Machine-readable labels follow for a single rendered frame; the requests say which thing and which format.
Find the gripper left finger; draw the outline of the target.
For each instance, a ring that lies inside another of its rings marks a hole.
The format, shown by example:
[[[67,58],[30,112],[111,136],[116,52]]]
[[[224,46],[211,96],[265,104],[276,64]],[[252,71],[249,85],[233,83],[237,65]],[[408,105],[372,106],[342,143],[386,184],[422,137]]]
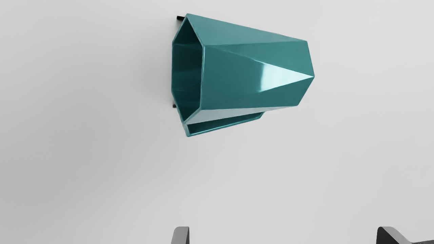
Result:
[[[171,244],[190,244],[190,228],[188,226],[176,227]]]

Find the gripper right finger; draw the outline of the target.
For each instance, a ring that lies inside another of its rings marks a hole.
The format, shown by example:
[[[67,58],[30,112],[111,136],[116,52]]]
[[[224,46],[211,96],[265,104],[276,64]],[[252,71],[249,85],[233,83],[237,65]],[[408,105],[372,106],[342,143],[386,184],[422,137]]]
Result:
[[[410,242],[397,229],[381,226],[377,230],[376,244],[434,244],[434,240]]]

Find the teal faceted mug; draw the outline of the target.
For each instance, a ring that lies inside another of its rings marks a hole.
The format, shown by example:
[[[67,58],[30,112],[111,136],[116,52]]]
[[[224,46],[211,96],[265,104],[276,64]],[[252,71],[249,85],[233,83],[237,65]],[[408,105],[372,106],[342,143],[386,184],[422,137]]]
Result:
[[[298,106],[315,74],[308,42],[186,14],[172,41],[172,96],[187,137]]]

